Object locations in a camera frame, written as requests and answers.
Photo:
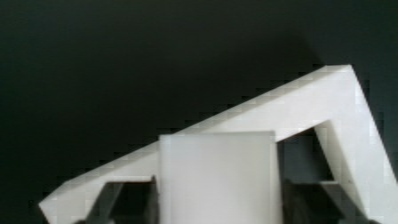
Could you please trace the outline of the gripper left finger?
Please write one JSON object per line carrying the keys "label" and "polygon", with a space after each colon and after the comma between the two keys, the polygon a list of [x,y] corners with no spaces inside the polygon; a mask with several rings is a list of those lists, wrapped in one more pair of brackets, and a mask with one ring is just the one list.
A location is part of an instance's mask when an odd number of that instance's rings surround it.
{"label": "gripper left finger", "polygon": [[157,178],[109,182],[89,215],[75,224],[160,224]]}

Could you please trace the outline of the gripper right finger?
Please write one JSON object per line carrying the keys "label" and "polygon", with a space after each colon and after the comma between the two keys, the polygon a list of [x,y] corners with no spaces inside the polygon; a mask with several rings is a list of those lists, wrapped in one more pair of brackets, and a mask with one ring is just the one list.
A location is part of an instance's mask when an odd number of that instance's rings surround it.
{"label": "gripper right finger", "polygon": [[284,224],[377,224],[334,181],[283,182]]}

